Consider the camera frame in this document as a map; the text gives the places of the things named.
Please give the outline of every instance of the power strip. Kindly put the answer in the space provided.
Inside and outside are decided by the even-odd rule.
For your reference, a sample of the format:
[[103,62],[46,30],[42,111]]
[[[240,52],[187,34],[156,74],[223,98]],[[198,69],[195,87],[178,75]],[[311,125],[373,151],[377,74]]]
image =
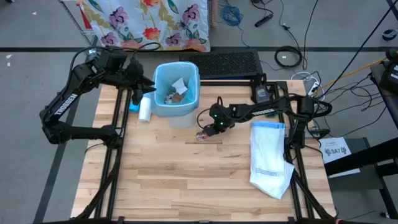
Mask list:
[[315,93],[315,91],[318,89],[319,85],[320,85],[320,83],[317,82],[317,81],[316,81],[315,83],[313,83],[313,85],[312,85],[310,91],[308,92],[308,95],[309,95],[309,96],[312,96],[313,93]]

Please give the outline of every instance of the white label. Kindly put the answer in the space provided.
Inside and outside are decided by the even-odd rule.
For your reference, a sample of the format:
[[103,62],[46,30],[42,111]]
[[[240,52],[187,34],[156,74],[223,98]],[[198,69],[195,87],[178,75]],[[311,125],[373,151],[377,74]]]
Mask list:
[[268,109],[268,110],[253,112],[251,114],[256,116],[256,115],[262,115],[262,114],[267,114],[267,113],[272,113],[272,112],[275,112],[275,110],[274,109]]
[[77,97],[76,94],[70,95],[68,99],[58,108],[58,110],[54,113],[54,115],[61,115],[68,108],[68,106],[71,103],[73,103],[76,97]]

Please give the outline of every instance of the blue cable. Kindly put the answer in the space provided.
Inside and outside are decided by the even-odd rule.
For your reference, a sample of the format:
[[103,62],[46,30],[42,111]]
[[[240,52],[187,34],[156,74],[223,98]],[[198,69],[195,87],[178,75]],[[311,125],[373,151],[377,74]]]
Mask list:
[[244,30],[242,28],[239,27],[242,19],[243,19],[243,15],[240,13],[239,8],[232,6],[228,0],[226,0],[227,5],[223,6],[220,5],[219,6],[223,6],[224,8],[221,9],[220,12],[220,16],[221,18],[224,19],[224,21],[229,25],[229,26],[236,26],[241,32],[241,41],[242,43],[246,46],[246,47],[250,47],[248,44],[246,44],[243,41],[243,34],[244,34]]

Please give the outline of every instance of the white card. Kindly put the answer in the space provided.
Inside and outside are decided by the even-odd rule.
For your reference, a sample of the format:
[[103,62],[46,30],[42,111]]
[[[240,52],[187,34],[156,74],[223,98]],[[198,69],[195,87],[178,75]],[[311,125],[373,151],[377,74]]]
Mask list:
[[[321,151],[323,153],[323,163],[325,164],[331,161],[335,161],[336,159],[351,155],[351,151],[348,148],[347,143],[343,137],[321,139],[320,142],[322,143]],[[353,169],[346,172],[341,172],[339,174],[330,175],[328,178],[356,174],[359,172],[359,169]]]

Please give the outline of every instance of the plastic bag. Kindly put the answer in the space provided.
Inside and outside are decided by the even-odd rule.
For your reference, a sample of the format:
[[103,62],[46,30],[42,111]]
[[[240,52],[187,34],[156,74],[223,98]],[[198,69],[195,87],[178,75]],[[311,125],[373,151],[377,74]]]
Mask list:
[[294,166],[284,161],[285,124],[252,123],[250,133],[250,183],[264,193],[281,199],[290,183]]

